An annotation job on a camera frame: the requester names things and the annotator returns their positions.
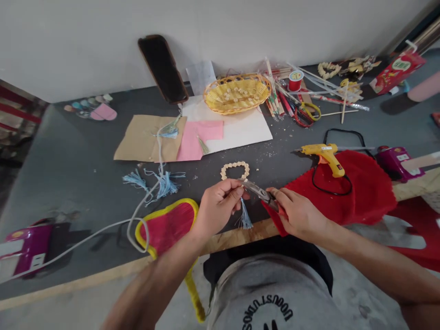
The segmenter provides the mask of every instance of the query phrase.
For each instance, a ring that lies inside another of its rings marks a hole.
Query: hand
[[[250,198],[238,180],[226,179],[206,189],[192,230],[206,238],[217,234],[242,208],[241,197]]]
[[[332,222],[307,198],[287,188],[267,188],[284,208],[289,220],[280,215],[284,229],[310,243],[320,243],[328,234]]]

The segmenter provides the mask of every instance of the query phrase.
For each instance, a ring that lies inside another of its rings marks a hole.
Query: black power cord
[[[325,144],[325,145],[327,145],[327,137],[328,137],[330,131],[337,131],[337,132],[343,132],[343,133],[352,133],[352,134],[355,134],[355,135],[357,135],[357,137],[358,137],[359,140],[361,141],[362,146],[363,146],[363,147],[366,147],[366,145],[365,145],[365,141],[364,141],[363,136],[362,136],[361,133],[356,132],[356,131],[343,130],[343,129],[339,129],[339,128],[331,128],[331,129],[329,129],[329,130],[327,130],[327,131],[325,132],[325,135],[324,135],[324,144]],[[374,159],[374,156],[371,154],[371,152],[370,152],[368,149],[364,149],[364,151],[367,153],[368,156],[370,156],[370,157],[372,157],[372,158]],[[312,183],[313,183],[313,185],[315,186],[315,188],[318,188],[320,191],[323,191],[323,192],[325,192],[325,193],[329,193],[329,194],[336,195],[336,196],[346,196],[346,195],[349,195],[349,194],[352,193],[352,190],[353,190],[353,184],[352,184],[352,182],[350,181],[350,178],[347,176],[347,174],[345,174],[345,175],[343,176],[343,178],[346,179],[346,180],[348,181],[348,183],[350,184],[350,189],[349,189],[347,192],[343,192],[343,193],[332,192],[332,191],[325,190],[325,189],[323,189],[323,188],[318,187],[318,186],[316,185],[316,183],[315,183],[315,174],[316,174],[316,170],[317,170],[317,168],[318,168],[318,165],[319,165],[319,164],[317,164],[317,165],[315,166],[315,169],[313,170],[313,174],[312,174]]]

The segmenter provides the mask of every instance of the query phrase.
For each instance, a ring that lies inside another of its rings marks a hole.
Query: pliers
[[[238,179],[241,181],[242,185],[247,189],[252,191],[253,193],[257,194],[257,196],[267,205],[270,206],[271,209],[273,209],[276,213],[279,215],[282,215],[285,219],[289,220],[289,217],[287,216],[286,211],[279,205],[279,203],[276,201],[274,195],[272,195],[270,192],[265,191],[264,189],[257,186],[252,181],[246,180],[246,179]],[[282,224],[280,219],[274,219],[272,218],[276,228],[280,232],[280,235],[282,237],[287,236],[288,233],[284,229],[284,225]]]

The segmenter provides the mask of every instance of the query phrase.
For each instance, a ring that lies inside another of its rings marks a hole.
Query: red thread spool
[[[301,81],[304,78],[302,71],[294,71],[289,75],[289,91],[297,92],[301,89]]]

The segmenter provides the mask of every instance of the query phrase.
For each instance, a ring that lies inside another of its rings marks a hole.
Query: yellow glue gun
[[[319,163],[328,163],[330,165],[331,171],[333,172],[333,177],[343,177],[345,175],[345,170],[342,168],[341,164],[335,157],[335,153],[338,151],[338,147],[334,143],[329,143],[325,145],[320,144],[309,144],[302,146],[301,149],[296,149],[295,151],[300,151],[303,154],[315,154],[319,156]]]

